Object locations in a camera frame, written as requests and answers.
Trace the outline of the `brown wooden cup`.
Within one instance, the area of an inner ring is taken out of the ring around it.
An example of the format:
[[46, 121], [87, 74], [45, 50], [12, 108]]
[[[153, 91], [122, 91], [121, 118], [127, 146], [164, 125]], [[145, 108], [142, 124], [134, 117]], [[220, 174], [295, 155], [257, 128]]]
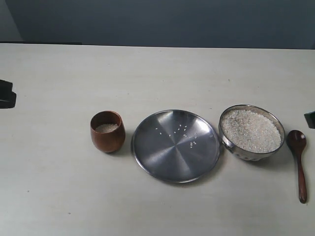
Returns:
[[[104, 124], [116, 124], [118, 127], [110, 132], [98, 132], [96, 129]], [[114, 111], [102, 111], [95, 114], [90, 122], [90, 131], [94, 146], [105, 153], [119, 150], [126, 139], [123, 120]]]

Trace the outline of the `steel bowl of rice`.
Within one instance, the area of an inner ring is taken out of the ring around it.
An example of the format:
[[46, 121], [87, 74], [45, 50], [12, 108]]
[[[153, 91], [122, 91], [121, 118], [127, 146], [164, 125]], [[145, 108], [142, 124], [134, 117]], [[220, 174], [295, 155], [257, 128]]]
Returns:
[[267, 110], [254, 105], [234, 105], [219, 119], [223, 146], [245, 161], [259, 161], [277, 153], [284, 144], [281, 122]]

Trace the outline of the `round steel plate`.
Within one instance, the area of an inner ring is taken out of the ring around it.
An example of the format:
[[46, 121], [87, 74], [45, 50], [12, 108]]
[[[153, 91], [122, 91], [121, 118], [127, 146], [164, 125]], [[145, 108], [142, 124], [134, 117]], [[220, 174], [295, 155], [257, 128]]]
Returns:
[[219, 136], [205, 119], [189, 111], [164, 110], [139, 123], [130, 143], [138, 165], [169, 183], [187, 183], [208, 174], [221, 150]]

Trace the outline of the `dark red wooden spoon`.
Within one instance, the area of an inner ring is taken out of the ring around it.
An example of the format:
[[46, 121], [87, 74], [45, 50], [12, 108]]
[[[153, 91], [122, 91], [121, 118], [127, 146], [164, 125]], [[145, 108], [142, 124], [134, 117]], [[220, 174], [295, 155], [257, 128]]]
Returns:
[[301, 131], [291, 130], [287, 136], [286, 143], [297, 162], [299, 200], [300, 203], [305, 204], [307, 202], [307, 188], [302, 166], [302, 153], [306, 147], [307, 140]]

